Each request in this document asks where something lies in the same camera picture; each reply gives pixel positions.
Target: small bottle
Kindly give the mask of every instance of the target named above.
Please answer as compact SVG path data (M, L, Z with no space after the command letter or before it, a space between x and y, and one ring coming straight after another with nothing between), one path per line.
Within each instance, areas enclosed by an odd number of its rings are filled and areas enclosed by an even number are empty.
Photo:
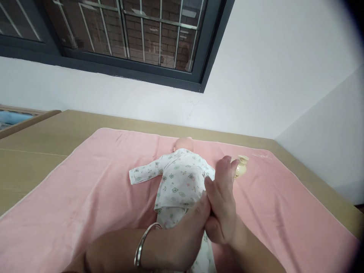
M245 174L246 164L249 160L249 157L244 156L244 155L238 155L238 158L239 158L240 162L236 168L234 179L237 179L239 176Z

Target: baby onesie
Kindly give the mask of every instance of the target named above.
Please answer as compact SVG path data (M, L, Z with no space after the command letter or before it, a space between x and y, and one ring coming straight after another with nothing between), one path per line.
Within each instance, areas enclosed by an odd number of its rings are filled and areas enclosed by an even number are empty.
M205 190L204 180L215 179L215 170L198 154L187 149L163 155L146 166L129 171L132 185L162 175L154 210L157 222L164 228L172 228L201 198ZM211 242L204 233L201 248L191 267L193 273L216 272Z

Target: silver bangle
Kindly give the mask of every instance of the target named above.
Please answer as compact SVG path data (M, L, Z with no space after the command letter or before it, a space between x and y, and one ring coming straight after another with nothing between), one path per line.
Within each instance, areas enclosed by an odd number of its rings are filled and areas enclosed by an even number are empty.
M149 231L151 230L151 228L154 227L154 226L157 226L159 229L162 229L162 226L159 223L156 222L156 223L151 224L147 228L147 230L144 232L143 236L140 239L140 242L138 244L138 247L136 249L136 252L135 252L134 266L136 268L140 267L141 250L143 249L143 245L144 245L145 238L147 237L147 235L148 235Z

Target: onesie sleeve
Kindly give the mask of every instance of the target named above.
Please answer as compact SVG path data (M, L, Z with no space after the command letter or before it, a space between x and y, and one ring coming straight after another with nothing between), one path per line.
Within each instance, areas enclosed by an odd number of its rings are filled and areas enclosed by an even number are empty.
M148 181L158 175L163 174L164 169L174 158L174 153L162 155L157 160L145 166L136 167L129 171L130 183L132 185Z

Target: pink blanket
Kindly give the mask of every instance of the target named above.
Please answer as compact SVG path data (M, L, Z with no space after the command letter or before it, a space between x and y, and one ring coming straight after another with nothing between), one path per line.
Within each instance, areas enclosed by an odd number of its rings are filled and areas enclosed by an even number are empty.
M160 177L130 185L128 170L172 151L175 138L99 129L0 221L2 272L60 272L103 233L147 227ZM287 272L343 272L358 240L271 152L194 140L215 166L224 155L250 158L234 183L237 211ZM219 272L233 272L214 245Z

